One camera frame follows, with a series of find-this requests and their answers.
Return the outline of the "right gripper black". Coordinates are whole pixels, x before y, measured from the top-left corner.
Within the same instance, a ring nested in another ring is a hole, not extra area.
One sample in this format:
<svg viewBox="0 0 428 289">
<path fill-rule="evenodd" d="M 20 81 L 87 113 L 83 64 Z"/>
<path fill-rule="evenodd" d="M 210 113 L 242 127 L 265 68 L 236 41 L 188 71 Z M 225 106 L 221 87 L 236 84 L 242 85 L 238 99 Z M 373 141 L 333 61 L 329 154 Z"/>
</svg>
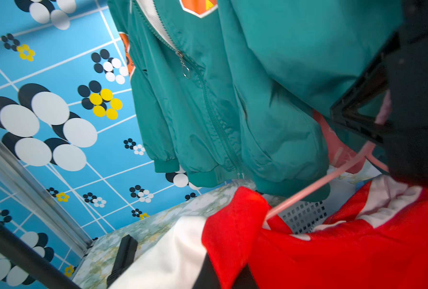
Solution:
<svg viewBox="0 0 428 289">
<path fill-rule="evenodd" d="M 393 179 L 428 187 L 428 1 L 404 1 L 401 27 L 331 109 L 338 125 L 384 149 L 367 159 Z"/>
</svg>

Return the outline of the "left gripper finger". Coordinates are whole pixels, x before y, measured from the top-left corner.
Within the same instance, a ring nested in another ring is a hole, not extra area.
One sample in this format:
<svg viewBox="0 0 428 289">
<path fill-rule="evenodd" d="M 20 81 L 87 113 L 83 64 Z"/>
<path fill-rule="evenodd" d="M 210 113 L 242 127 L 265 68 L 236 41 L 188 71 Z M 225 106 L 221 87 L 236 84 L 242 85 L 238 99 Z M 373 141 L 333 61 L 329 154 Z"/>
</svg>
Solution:
<svg viewBox="0 0 428 289">
<path fill-rule="evenodd" d="M 258 289 L 254 277 L 248 265 L 246 265 L 239 273 L 234 275 L 235 279 L 230 287 L 231 289 Z M 200 274 L 195 281 L 193 289 L 220 289 L 221 283 L 218 278 L 214 266 L 209 255 L 206 255 Z"/>
</svg>

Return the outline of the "red white rainbow jacket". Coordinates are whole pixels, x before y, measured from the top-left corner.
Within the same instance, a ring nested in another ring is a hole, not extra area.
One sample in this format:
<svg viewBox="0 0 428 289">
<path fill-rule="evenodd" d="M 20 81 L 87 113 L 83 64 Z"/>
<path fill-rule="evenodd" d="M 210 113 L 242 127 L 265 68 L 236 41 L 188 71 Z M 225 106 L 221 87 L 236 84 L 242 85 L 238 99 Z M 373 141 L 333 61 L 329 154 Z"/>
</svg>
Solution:
<svg viewBox="0 0 428 289">
<path fill-rule="evenodd" d="M 239 188 L 210 217 L 185 216 L 113 284 L 193 289 L 209 255 L 221 289 L 249 266 L 259 289 L 428 289 L 428 188 L 381 175 L 307 234 Z"/>
</svg>

